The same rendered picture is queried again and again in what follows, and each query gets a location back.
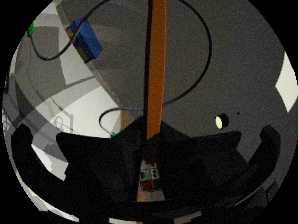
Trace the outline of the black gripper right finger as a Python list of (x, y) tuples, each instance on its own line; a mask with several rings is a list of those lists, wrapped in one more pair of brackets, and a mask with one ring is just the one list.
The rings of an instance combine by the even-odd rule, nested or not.
[(241, 131), (188, 137), (160, 120), (156, 165), (165, 200), (176, 198), (178, 188), (198, 159), (237, 148), (241, 137)]

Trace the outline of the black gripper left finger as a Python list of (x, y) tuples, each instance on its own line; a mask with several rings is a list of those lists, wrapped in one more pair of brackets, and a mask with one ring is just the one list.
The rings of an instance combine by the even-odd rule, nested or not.
[(68, 163), (73, 161), (98, 171), (118, 173), (130, 200), (137, 201), (144, 152), (144, 116), (110, 139), (60, 132), (56, 141)]

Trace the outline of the brown handle with grey loop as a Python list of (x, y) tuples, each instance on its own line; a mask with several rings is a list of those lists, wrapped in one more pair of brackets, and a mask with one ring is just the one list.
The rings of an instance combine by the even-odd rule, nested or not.
[(157, 157), (165, 73), (165, 2), (166, 0), (148, 0), (149, 16), (148, 26), (146, 26), (144, 87), (145, 164), (156, 164)]

